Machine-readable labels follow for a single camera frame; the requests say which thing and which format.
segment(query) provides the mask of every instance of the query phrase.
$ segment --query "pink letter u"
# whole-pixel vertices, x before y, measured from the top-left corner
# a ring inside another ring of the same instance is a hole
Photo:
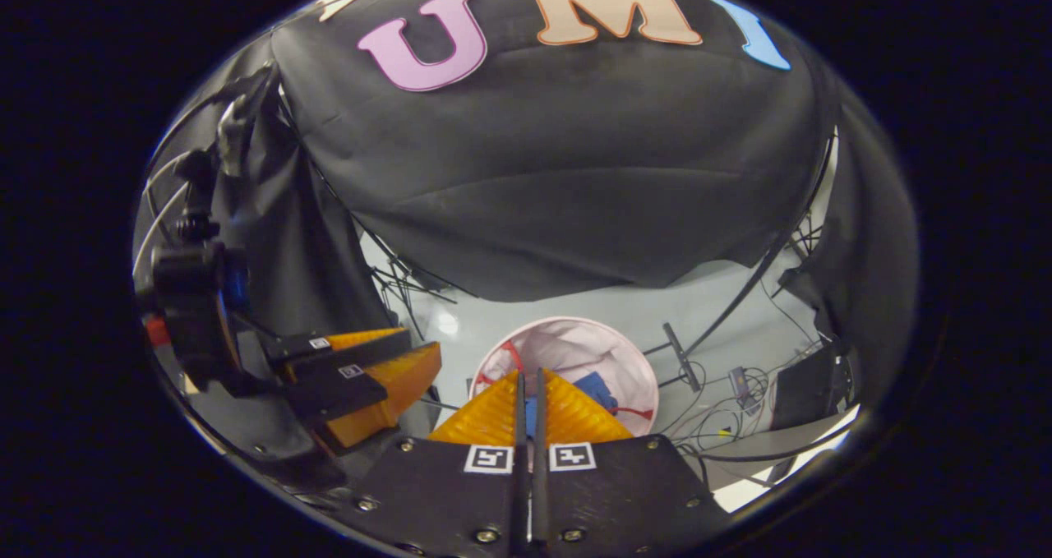
[[[458,82],[479,68],[486,57],[486,37],[467,6],[467,0],[430,0],[420,6],[436,16],[453,41],[453,54],[444,61],[423,63],[402,36],[405,18],[384,23],[358,42],[368,51],[391,83],[409,92],[428,92]]]

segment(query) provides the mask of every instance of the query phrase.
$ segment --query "white bucket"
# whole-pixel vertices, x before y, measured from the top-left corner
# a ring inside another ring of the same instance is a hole
[[[595,372],[618,400],[615,418],[635,437],[653,427],[658,378],[643,353],[610,326],[584,318],[552,317],[515,330],[484,357],[471,381],[473,398],[489,383],[518,368],[506,342],[514,346],[526,373],[526,394],[537,393],[537,370],[545,367],[570,383]]]

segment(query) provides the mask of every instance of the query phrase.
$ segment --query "beige letter m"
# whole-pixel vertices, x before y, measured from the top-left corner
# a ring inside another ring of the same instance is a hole
[[[537,4],[547,24],[537,38],[545,44],[574,44],[599,37],[594,26],[581,21],[579,8],[618,38],[628,36],[639,8],[643,37],[676,44],[702,43],[702,36],[690,28],[675,0],[537,0]]]

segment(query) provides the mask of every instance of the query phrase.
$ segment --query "letter m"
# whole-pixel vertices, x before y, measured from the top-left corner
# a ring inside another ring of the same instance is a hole
[[[640,34],[650,40],[701,44],[675,0],[537,0],[546,27],[537,35],[545,44],[574,44],[599,37],[599,31],[581,21],[576,9],[587,12],[618,38],[628,36],[635,9],[643,14]]]

